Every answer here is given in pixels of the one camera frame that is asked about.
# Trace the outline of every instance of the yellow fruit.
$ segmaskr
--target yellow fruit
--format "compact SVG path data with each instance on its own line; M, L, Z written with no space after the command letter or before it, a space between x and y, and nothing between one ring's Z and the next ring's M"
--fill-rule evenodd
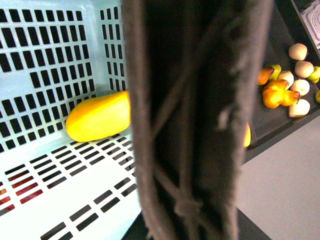
M245 134L244 134L244 140L243 140L243 146L246 148L250 145L251 142L251 131L249 124L246 124L245 127Z
M127 91L87 99L71 111L65 123L66 132L77 142L112 136L129 127L130 110Z

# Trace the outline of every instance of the rectangular hole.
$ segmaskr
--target rectangular hole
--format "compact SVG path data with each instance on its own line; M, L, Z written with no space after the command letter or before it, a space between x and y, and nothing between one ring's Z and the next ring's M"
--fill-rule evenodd
M34 168L35 170L37 170L37 169L42 168L43 166L45 166L45 165L47 165L47 164L49 164L49 163L52 163L52 160L51 160L51 159L46 160L46 161L44 161L44 162L42 162L42 163L40 163L40 164L38 164L38 165L35 165L33 168Z
M84 71L84 66L81 64L78 64L78 70L79 70L79 76L80 78L84 78L85 77L85 71Z
M32 125L28 115L21 117L25 130L32 129Z
M17 188L17 187L19 187L19 186L21 186L21 185L23 185L23 184L31 181L32 179L34 179L34 177L33 177L33 176L29 176L29 177L27 177L27 178L25 178L25 179L23 179L23 180L21 180L21 181L18 181L18 182L15 183L15 184L13 184L13 185L12 185L12 188L15 189L15 188Z
M50 44L49 35L45 26L39 27L43 44Z
M115 6L113 8L113 12L114 12L114 19L118 20L119 19L119 13L118 13L118 7Z
M55 21L54 12L52 10L46 10L45 13L46 13L46 17L48 18L49 22Z
M75 161L74 163L71 163L70 165L64 167L65 170L69 170L69 169L72 169L73 167L79 165L80 163L82 163L81 160L78 160L78 161Z
M60 164L66 164L67 162L70 162L72 159L75 159L76 158L76 155L72 155L72 156L69 156L68 158L60 161Z
M55 91L56 91L56 94L58 95L58 99L59 99L59 101L63 101L63 100L65 100L65 98L64 98L64 93L63 93L63 91L62 91L62 87L56 87L55 88Z
M55 99L55 95L54 95L54 91L52 89L48 89L46 91L46 94L48 96L48 99L49 99L49 102L51 104L55 103L56 102L56 99Z
M94 151L94 152L90 153L89 155L85 156L84 159L88 160L88 159L94 157L95 155L97 155L98 153L99 153L98 151Z
M29 32L29 36L30 36L32 45L34 45L34 46L40 45L39 39L38 39L38 36L37 36L37 32L36 32L36 28L33 27L33 26L30 26L27 29L28 29L28 32Z
M85 41L86 40L86 32L85 32L85 27L83 25L79 25L79 33L80 33L81 41Z
M70 46L65 47L65 53L66 53L66 58L68 62L72 62L74 60L74 57L72 56L72 51Z
M90 217L88 217L86 220L81 222L76 226L76 229L78 229L79 232L81 232L83 229L85 229L87 226L89 226L91 223L93 223L96 219L98 219L99 216L94 213Z
M58 16L58 20L60 22L63 22L65 20L64 12L61 10L56 11L56 14Z
M60 183L64 182L65 180L67 180L67 178L65 176L61 177L60 179L50 183L49 185L47 185L46 187L48 189L52 189L53 187L59 185Z
M38 22L44 22L44 15L41 10L34 10L35 18Z
M44 93L42 91L38 91L36 93L36 96L38 98L38 103L40 104L41 107L47 105Z
M3 138L10 136L10 131L5 122L0 122L0 132Z
M71 75L71 79L74 80L74 79L77 79L77 73L76 73L76 68L74 65L70 65L69 66L69 70L70 70L70 75Z
M20 127L20 124L18 122L18 119L14 118L10 120L10 124L12 126L12 129L14 131L15 134L21 133L22 129Z
M103 213L109 211L113 206L115 206L118 202L120 202L120 199L115 197L114 199L112 199L110 202L108 202L106 205L104 205L103 207L101 207L101 211Z
M30 10L24 9L24 10L22 10L22 14L23 14L24 20L27 23L30 23L33 21Z
M15 32L16 32L16 35L18 36L20 46L21 47L28 46L28 42L27 42L27 38L26 38L26 34L25 34L24 29L22 27L16 27Z
M68 18L68 21L74 21L74 14L72 11L66 11L66 16Z
M124 64L123 63L120 63L120 74L121 74L121 77L125 76L125 69L124 69Z
M75 25L70 26L71 39L73 42L78 41L77 30Z
M7 47L8 48L15 48L16 43L15 43L14 37L11 33L11 29L8 27L4 27L4 28L1 28L1 30L2 30L4 40L6 42Z
M11 72L11 67L5 53L0 53L0 65L4 73Z
M34 199L35 197L39 196L42 193L43 193L43 191L41 189L39 189L38 191L30 194L29 196L22 198L20 200L20 202L21 202L21 204L25 204L26 202L30 201L31 199Z
M55 44L58 44L60 43L60 39L59 39L59 34L58 34L58 29L56 26L51 26L50 27L50 31L51 31L51 35L52 35L52 39L53 39L53 42Z
M57 168L56 165L52 165L52 166L50 166L50 167L47 167L46 169L38 172L38 175L41 176L41 175L43 175L43 174L46 174L47 172L50 172L51 170L53 170L53 169L55 169L55 168Z
M24 66L22 65L21 58L18 52L10 53L15 70L22 70Z
M67 110L66 104L61 104L60 107L61 107L62 115L64 117L68 116L69 114L68 114L68 110Z
M78 173L81 173L83 170L87 169L86 166L82 166L80 168L78 168L77 170L70 172L70 175L73 177L74 175L77 175Z
M102 35L103 35L103 39L107 40L107 29L105 24L102 24Z
M91 207L89 205L84 206L79 211L71 215L69 218L72 222L80 218L83 214L87 213L89 210L91 210Z
M11 204L10 206L7 206L6 208L0 210L0 217L8 212L10 212L11 210L15 209L15 205Z
M95 160L92 160L92 161L90 162L90 164L91 164L91 165L94 165L94 164L100 162L102 159L105 159L105 156L97 157Z
M114 185L114 188L119 190L120 188L122 188L124 185L126 185L130 181L131 181L130 178L126 177L125 179L123 179L122 181L120 181L116 185Z
M124 190L121 194L126 197L130 193L132 193L135 189L137 189L137 184L132 184L130 187L128 187L126 190Z
M75 15L76 15L76 19L78 21L82 21L83 20L81 11L75 11Z
M114 39L114 30L112 28L112 24L109 24L109 36L110 36L110 39L113 40Z
M92 76L92 70L91 70L91 64L90 64L90 62L86 62L85 63L85 68L86 68L86 74L88 75L88 76Z
M58 62L61 64L61 63L64 63L65 62L65 59L64 59L64 54L62 52L62 48L61 47L56 47L55 48L55 52L56 52L56 56L58 58Z
M88 46L86 44L82 45L82 51L83 51L84 59L88 59L89 52L88 52Z
M54 53L51 48L46 48L45 54L46 54L46 58L48 59L49 65L53 65L56 63Z
M10 170L8 170L8 171L5 171L4 174L5 174L5 175L12 174L12 173L14 173L14 172L16 172L16 171L18 171L18 170L20 170L20 169L23 169L25 166L26 166L26 165L24 165L24 164L19 165L19 166L16 166L16 167L14 167L14 168L12 168L12 169L10 169Z
M69 36L68 36L67 26L60 26L60 30L61 30L61 35L62 35L63 42L64 43L68 43L69 42Z
M22 53L23 53L24 60L25 60L25 63L26 63L26 66L28 67L28 69L34 68L35 63L32 58L31 52L30 51L23 51Z
M60 70L61 70L62 80L64 82L69 81L67 68L65 66L63 66L63 67L60 68Z
M119 85L119 80L118 79L115 80L115 87L116 87L116 90L118 92L120 92L120 85Z
M106 192L104 192L103 194L101 194L100 196L98 196L94 201L95 204L99 204L101 203L103 200L105 200L107 197L109 197L112 194L112 191L108 190Z
M122 59L123 56L122 56L122 46L119 44L118 45L118 54L119 54L119 59Z
M42 181L45 183L47 181L49 181L50 179L53 179L54 177L58 176L61 174L61 171L56 171L54 173L51 173L49 176L46 176L44 178L42 178Z
M116 39L117 40L121 40L121 36L120 36L120 26L119 24L115 25L115 35L116 35Z
M40 73L41 73L43 84L45 86L49 86L51 83L50 83L48 71L47 70L42 70Z
M40 239L41 240L49 240L51 237L53 237L55 234L57 234L58 232L60 232L62 229L64 229L66 227L66 224L64 222L61 222L60 224L58 224L57 226L55 226L54 228L52 228L50 231L46 232L45 234L43 234Z
M15 194L17 196L20 196L20 195L28 192L29 190L34 189L37 186L38 186L38 183L35 182L35 183L33 183L33 184L29 185L29 186L26 186L25 188L22 188L21 190L17 191Z

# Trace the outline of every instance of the white plastic crate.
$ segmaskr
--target white plastic crate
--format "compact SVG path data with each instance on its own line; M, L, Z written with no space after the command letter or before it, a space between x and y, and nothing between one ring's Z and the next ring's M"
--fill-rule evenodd
M130 129L79 143L81 101L125 90L119 0L0 1L0 239L121 239L140 206Z

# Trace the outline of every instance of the fake fruit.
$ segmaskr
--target fake fruit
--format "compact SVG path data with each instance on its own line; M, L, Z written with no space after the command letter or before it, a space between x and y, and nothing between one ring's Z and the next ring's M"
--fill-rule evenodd
M289 48L290 58L298 61L303 61L306 59L308 49L305 45L301 43L296 43Z
M250 126L247 123L245 127L243 146L245 148L248 147L250 145L250 142L251 142L251 131L250 131Z
M305 99L300 99L289 107L289 117L299 118L305 116L310 110L310 103Z
M66 132L77 142L103 139L129 127L130 99L127 91L87 99L66 119Z
M298 61L295 64L294 72L299 77L306 79L314 72L314 66L309 61Z
M313 71L313 73L311 73L310 76L308 76L308 79L313 84L316 84L317 82L319 82L319 79L320 79L320 67L319 66L314 66L314 71Z
M291 106L300 98L300 92L285 90L283 93L283 101L281 106Z
M291 88L292 91L298 91L300 96L306 95L310 90L310 84L307 80L299 79L293 82Z
M291 85L294 83L294 75L290 72L290 71L282 71L280 72L277 80L281 80L281 79L284 79L284 80L287 80L288 81L288 86L286 86L286 90L288 90Z
M318 103L320 103L320 90L316 91L314 97L315 97L315 100L316 100Z

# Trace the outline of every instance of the green fruit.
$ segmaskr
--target green fruit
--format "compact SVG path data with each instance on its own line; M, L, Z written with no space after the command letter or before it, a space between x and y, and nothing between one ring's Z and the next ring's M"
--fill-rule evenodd
M315 100L320 103L320 90L315 93Z
M319 78L320 78L320 67L314 66L314 71L311 73L310 76L308 76L308 79L313 84L316 84L319 81Z
M269 78L270 81L272 80L277 80L278 79L278 76L281 72L281 66L279 64L274 64L274 65L271 65L271 67L274 69L271 77Z

